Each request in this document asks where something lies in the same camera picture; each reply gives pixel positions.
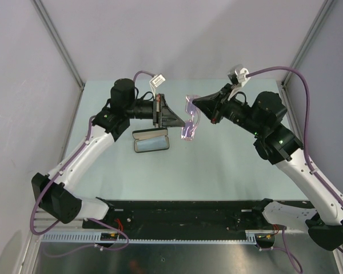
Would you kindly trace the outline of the pink frame purple sunglasses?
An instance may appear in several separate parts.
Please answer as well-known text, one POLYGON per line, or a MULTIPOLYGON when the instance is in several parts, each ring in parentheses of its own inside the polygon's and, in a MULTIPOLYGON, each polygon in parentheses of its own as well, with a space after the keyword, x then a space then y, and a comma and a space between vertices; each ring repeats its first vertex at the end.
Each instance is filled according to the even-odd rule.
POLYGON ((195 131, 200 123, 201 111, 193 104, 193 100, 198 99, 199 95, 187 95, 185 112, 189 115, 189 119, 185 121, 185 125, 181 129, 181 139, 192 141, 195 131))

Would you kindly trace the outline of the light blue cleaning cloth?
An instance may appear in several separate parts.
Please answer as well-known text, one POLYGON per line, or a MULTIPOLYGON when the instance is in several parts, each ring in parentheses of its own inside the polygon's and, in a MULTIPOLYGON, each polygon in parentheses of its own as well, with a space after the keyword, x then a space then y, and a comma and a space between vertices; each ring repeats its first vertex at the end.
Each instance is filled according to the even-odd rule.
POLYGON ((140 140, 137 142, 138 151, 154 151, 168 147, 168 142, 164 136, 158 136, 151 139, 140 140))

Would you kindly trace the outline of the black glasses case beige lining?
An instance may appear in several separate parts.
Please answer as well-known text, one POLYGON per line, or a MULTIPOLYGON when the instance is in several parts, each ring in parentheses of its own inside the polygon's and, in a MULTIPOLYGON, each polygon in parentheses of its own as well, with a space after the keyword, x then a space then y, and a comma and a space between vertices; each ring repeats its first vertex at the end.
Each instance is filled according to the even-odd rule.
POLYGON ((163 151, 170 148, 168 129, 165 127, 133 131, 132 136, 136 153, 163 151))

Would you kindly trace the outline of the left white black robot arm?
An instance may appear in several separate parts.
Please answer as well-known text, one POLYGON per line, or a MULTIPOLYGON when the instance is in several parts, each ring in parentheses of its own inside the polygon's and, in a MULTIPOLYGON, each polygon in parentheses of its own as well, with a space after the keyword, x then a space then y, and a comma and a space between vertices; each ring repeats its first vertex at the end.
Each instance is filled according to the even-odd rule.
POLYGON ((152 98, 138 95, 135 82, 123 78, 114 82, 110 98, 101 111, 89 119, 87 132, 74 151, 47 174, 31 180, 36 204, 57 221, 67 224, 75 218, 94 219, 102 228, 114 224, 115 214, 99 198, 79 198, 74 190, 94 161, 129 128, 132 119, 151 120, 152 128, 133 133, 135 152, 169 148, 169 127, 184 127, 184 121, 167 105, 164 94, 156 92, 165 78, 159 74, 149 84, 152 98))

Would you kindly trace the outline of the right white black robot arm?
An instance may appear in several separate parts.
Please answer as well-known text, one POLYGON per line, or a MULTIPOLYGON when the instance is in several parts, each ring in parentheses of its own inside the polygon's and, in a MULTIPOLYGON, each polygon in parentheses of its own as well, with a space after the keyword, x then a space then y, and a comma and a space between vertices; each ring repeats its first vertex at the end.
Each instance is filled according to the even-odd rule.
POLYGON ((271 224, 297 229, 327 251, 341 246, 343 194, 332 183, 321 183, 325 176, 305 158, 299 138, 281 123, 287 109, 280 96, 263 91, 250 106, 231 97, 231 90, 226 84, 217 93, 193 99, 192 104, 213 124, 225 118, 253 134, 260 158, 287 175, 312 204, 312 208, 304 209, 265 199, 260 210, 252 214, 253 224, 259 229, 271 224))

